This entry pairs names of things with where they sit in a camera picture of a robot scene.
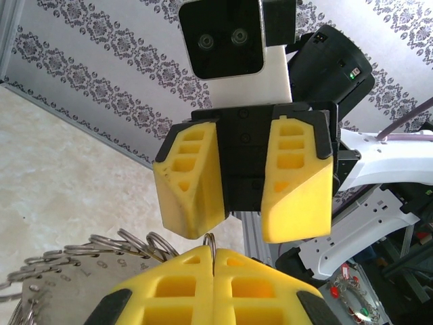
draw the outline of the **yellow block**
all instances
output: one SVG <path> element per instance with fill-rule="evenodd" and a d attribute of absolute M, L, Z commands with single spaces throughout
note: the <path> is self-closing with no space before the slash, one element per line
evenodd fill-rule
<path fill-rule="evenodd" d="M 212 323 L 212 257 L 197 247 L 114 288 L 131 298 L 116 325 L 201 325 Z"/>
<path fill-rule="evenodd" d="M 272 121 L 261 205 L 263 238 L 288 242 L 331 231 L 333 157 L 317 158 L 312 125 Z"/>
<path fill-rule="evenodd" d="M 214 325 L 311 325 L 296 293 L 320 292 L 228 249 L 216 251 Z"/>
<path fill-rule="evenodd" d="M 154 163 L 164 227 L 196 239 L 225 219 L 215 123 L 178 133 L 164 162 Z"/>

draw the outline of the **red component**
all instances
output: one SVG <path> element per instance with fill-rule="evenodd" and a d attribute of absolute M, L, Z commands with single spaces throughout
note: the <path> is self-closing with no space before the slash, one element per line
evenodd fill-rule
<path fill-rule="evenodd" d="M 332 286 L 330 291 L 331 291 L 331 296 L 335 299 L 338 299 L 338 297 L 340 296 L 340 292 L 338 291 L 338 288 L 336 286 Z"/>

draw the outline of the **beige floor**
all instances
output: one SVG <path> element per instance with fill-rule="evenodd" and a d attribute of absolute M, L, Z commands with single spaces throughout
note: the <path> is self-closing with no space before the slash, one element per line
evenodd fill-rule
<path fill-rule="evenodd" d="M 27 257 L 121 227 L 158 232 L 179 252 L 201 243 L 162 227 L 149 169 L 2 87 L 0 213 L 0 282 Z M 239 220 L 213 232 L 219 247 L 244 251 Z M 1 325 L 14 305 L 0 304 Z"/>

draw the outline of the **damask patterned wallpaper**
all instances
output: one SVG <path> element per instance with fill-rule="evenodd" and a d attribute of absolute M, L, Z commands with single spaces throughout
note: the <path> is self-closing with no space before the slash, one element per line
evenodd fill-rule
<path fill-rule="evenodd" d="M 212 106 L 207 84 L 189 67 L 180 0 L 20 1 L 0 78 L 140 163 L 150 166 L 173 123 Z M 332 25 L 373 66 L 375 87 L 343 127 L 379 131 L 432 95 L 432 7 L 430 0 L 314 0 L 298 7 L 300 33 Z M 425 112 L 402 131 L 431 117 Z"/>

